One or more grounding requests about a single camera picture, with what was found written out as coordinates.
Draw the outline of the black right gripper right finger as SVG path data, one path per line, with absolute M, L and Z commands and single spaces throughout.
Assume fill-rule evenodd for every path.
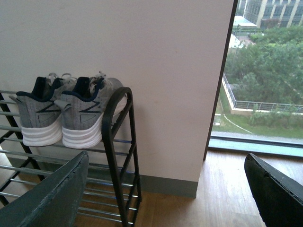
M 260 216 L 267 227 L 303 225 L 303 186 L 249 153 L 246 177 Z

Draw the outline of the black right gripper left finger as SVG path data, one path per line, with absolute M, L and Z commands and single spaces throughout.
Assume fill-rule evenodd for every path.
M 0 210 L 2 227 L 71 227 L 89 167 L 86 151 Z

